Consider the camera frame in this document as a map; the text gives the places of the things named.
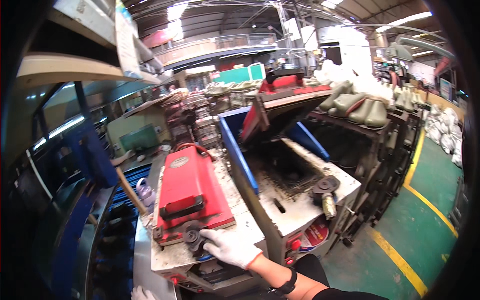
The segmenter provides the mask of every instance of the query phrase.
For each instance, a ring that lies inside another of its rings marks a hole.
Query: sticker
[[[183,165],[185,165],[188,162],[188,156],[182,156],[179,158],[175,158],[171,163],[170,163],[170,168],[178,168]]]
[[[318,217],[300,236],[301,246],[299,252],[308,252],[327,241],[328,221],[325,215]]]

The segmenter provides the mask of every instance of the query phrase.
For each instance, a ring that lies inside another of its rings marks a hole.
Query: person
[[[392,89],[395,90],[397,85],[401,88],[402,81],[400,80],[400,77],[398,77],[398,75],[395,73],[395,69],[391,67],[388,73],[390,74],[390,83],[392,84]]]
[[[290,300],[382,300],[385,299],[364,292],[345,292],[331,288],[320,261],[307,254],[297,261],[294,270],[272,262],[263,255],[263,251],[255,245],[246,243],[233,231],[224,229],[202,229],[200,235],[213,243],[204,244],[204,249],[217,259],[245,270],[252,270],[263,277],[272,288],[284,289],[284,285],[294,276],[293,289],[285,294]]]

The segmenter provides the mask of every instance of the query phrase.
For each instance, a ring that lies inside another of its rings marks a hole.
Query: white work glove
[[[130,293],[131,300],[158,300],[158,298],[149,290],[144,290],[142,286],[137,286]]]
[[[227,264],[236,265],[244,270],[248,269],[255,258],[263,252],[255,245],[245,243],[233,231],[202,229],[200,230],[200,235],[212,240],[216,244],[204,244],[204,249],[210,252],[210,254]]]

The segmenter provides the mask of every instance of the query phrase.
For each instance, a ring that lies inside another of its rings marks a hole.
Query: machine
[[[298,122],[332,94],[329,86],[302,86],[298,70],[269,75],[252,107],[219,115],[220,128],[232,177],[266,237],[270,259],[290,265],[306,253],[300,252],[306,230],[324,214],[313,187],[329,175],[339,181],[337,215],[326,221],[330,234],[313,250],[323,256],[351,213],[360,183],[328,162],[328,153]]]
[[[265,236],[228,174],[221,154],[220,150],[189,146],[167,157],[158,178],[151,269],[195,293],[230,296],[258,285],[261,279],[204,253],[201,244],[205,241],[199,238],[198,230],[233,230],[265,255],[268,251]]]
[[[235,223],[215,177],[208,152],[195,144],[167,156],[153,238],[165,246],[183,240],[184,224],[196,220],[201,228],[224,228]]]

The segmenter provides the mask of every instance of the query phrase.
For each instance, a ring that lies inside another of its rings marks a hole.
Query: red button
[[[300,240],[294,240],[292,242],[292,250],[296,251],[298,248],[301,246],[301,241]]]

